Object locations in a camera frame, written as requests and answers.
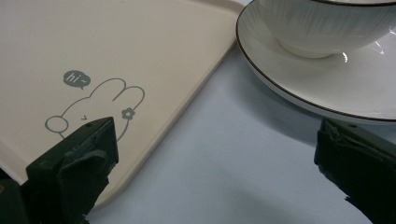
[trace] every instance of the gray table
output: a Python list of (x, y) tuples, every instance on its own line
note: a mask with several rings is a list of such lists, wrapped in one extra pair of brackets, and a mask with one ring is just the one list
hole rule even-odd
[[(313, 162), (320, 121), (263, 85), (234, 46), (127, 189), (88, 219), (370, 223)], [(396, 142), (396, 125), (364, 127)]]

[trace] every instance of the cup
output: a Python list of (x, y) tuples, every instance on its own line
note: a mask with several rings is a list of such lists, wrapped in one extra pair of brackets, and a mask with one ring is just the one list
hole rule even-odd
[(305, 58), (358, 49), (396, 28), (396, 1), (259, 1), (260, 15), (280, 45)]

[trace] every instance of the white saucer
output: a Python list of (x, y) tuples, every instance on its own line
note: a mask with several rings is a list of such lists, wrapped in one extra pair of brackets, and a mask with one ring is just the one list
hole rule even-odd
[(324, 59), (280, 47), (254, 0), (236, 24), (239, 47), (255, 74), (292, 103), (356, 123), (396, 123), (396, 29), (373, 44)]

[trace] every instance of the dark green object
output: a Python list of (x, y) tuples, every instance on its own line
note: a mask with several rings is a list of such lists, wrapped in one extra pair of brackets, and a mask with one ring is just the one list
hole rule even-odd
[[(113, 118), (87, 123), (33, 161), (26, 168), (29, 180), (20, 188), (14, 186), (0, 203), (8, 204), (13, 198), (15, 208), (27, 213), (30, 224), (88, 223), (85, 216), (118, 161)], [(0, 218), (4, 218), (1, 224), (25, 223)]]
[(396, 223), (396, 146), (343, 121), (325, 119), (315, 164), (373, 223)]

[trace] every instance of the tray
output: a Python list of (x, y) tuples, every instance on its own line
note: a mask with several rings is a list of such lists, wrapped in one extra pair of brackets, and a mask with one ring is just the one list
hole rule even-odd
[(25, 167), (112, 116), (120, 163), (97, 206), (131, 181), (235, 40), (243, 5), (218, 0), (2, 1), (0, 167)]

